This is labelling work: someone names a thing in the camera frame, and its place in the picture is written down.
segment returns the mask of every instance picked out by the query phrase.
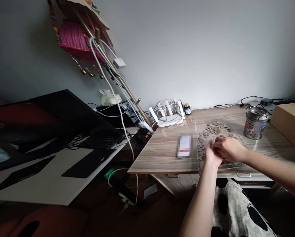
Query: black and white cloth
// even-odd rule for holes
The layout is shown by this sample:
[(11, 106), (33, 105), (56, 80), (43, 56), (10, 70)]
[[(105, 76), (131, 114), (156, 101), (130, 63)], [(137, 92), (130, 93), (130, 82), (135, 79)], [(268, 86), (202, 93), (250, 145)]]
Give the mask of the black and white cloth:
[(231, 179), (216, 181), (212, 237), (277, 237), (242, 188)]

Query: wood grain tabletop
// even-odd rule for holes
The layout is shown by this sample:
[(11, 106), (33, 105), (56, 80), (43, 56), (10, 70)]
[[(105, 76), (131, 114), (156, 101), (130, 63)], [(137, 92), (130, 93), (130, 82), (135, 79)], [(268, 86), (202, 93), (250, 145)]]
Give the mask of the wood grain tabletop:
[[(227, 117), (248, 149), (295, 165), (295, 146), (269, 122), (261, 139), (252, 140), (243, 135), (246, 120), (245, 109), (246, 107), (234, 105), (228, 108), (194, 110), (190, 115), (186, 115), (186, 119), (181, 124), (174, 125), (171, 128), (158, 128), (128, 170), (128, 173), (198, 173), (195, 123), (218, 121), (222, 116)], [(182, 133), (193, 134), (192, 155), (188, 159), (176, 158), (177, 140)], [(219, 170), (219, 173), (258, 173), (258, 171), (244, 165), (234, 169)]]

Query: white wall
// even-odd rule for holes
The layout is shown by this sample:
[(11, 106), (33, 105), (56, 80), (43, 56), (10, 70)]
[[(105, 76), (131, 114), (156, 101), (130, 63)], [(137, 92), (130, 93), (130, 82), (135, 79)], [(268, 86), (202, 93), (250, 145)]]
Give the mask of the white wall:
[[(94, 3), (143, 108), (164, 98), (203, 108), (295, 92), (295, 0)], [(46, 0), (0, 1), (0, 94), (18, 101), (65, 88), (96, 103), (108, 87), (82, 76), (57, 46)]]
[(108, 85), (82, 75), (57, 45), (47, 0), (0, 1), (1, 97), (16, 102), (69, 89), (86, 103), (99, 103), (99, 88)]

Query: power adapter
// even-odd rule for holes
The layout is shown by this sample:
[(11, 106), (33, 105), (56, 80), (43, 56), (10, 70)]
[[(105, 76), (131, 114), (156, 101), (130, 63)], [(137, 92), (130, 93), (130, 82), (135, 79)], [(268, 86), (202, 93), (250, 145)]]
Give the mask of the power adapter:
[(271, 100), (271, 99), (262, 99), (260, 101), (260, 104), (264, 105), (264, 106), (269, 106), (269, 105), (273, 104), (273, 100)]
[(125, 66), (126, 66), (126, 64), (125, 64), (125, 62), (122, 60), (122, 58), (115, 58), (115, 59), (113, 60), (113, 64), (115, 65), (115, 67), (116, 67), (117, 69), (123, 69), (123, 68), (125, 68)]

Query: metal tin can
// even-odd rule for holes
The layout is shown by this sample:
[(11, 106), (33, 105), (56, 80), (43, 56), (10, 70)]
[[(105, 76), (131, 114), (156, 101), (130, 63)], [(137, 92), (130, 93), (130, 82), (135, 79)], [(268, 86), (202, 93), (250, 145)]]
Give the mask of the metal tin can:
[(267, 120), (269, 118), (268, 111), (260, 107), (250, 107), (246, 114), (246, 123), (244, 127), (244, 135), (250, 139), (262, 138)]

